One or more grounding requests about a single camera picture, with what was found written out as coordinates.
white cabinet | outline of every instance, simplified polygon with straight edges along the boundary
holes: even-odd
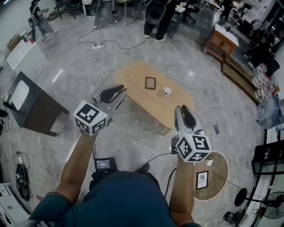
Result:
[[[7,227],[27,220],[29,215],[21,207],[9,189],[10,184],[0,184],[0,219]]]

small cup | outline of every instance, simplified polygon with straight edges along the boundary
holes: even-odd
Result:
[[[168,87],[164,87],[163,88],[163,93],[164,93],[165,97],[168,97],[168,96],[170,96],[170,94],[172,94],[172,90],[170,88],[168,88]]]

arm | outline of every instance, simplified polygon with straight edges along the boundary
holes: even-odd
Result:
[[[177,226],[194,223],[191,216],[193,204],[193,163],[186,163],[178,159],[170,198],[171,218]]]
[[[67,197],[73,204],[76,203],[80,194],[97,135],[92,137],[85,133],[81,135],[62,170],[60,183],[55,190],[55,192]]]

bag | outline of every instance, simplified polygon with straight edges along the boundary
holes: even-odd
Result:
[[[34,7],[34,9],[32,10],[32,14],[30,16],[30,19],[32,20],[34,26],[36,26],[38,24],[38,21],[34,16],[35,10],[36,10],[36,7]]]

person standing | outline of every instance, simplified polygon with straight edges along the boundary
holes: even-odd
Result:
[[[170,21],[174,15],[174,11],[176,8],[176,0],[172,0],[170,3],[168,3],[166,5],[166,10],[165,13],[162,17],[162,19],[159,22],[159,26],[157,29],[157,33],[156,33],[156,37],[155,37],[155,41],[156,42],[162,42],[165,41],[166,38],[164,37],[169,25],[170,25]],[[145,22],[144,25],[144,34],[145,34],[145,38],[150,38],[150,34],[152,33],[153,29],[155,27],[155,24],[151,24],[149,22]]]
[[[221,16],[224,17],[226,20],[228,20],[228,16],[229,16],[232,8],[234,7],[233,1],[232,0],[224,0],[223,6],[224,6],[225,9],[222,12]]]
[[[112,17],[112,0],[100,0],[99,4],[100,4],[99,11],[96,14],[94,20],[94,29],[102,27],[101,17],[102,17],[103,8],[105,6],[106,6],[106,19],[108,21],[108,25],[113,25],[117,23],[118,21],[113,19]]]
[[[36,25],[39,28],[39,31],[44,41],[46,39],[47,33],[55,34],[57,30],[55,32],[53,31],[52,27],[43,16],[44,12],[42,12],[38,7],[38,3],[39,0],[33,0],[31,2],[30,12],[31,12],[31,17],[34,17],[34,19],[36,20]]]

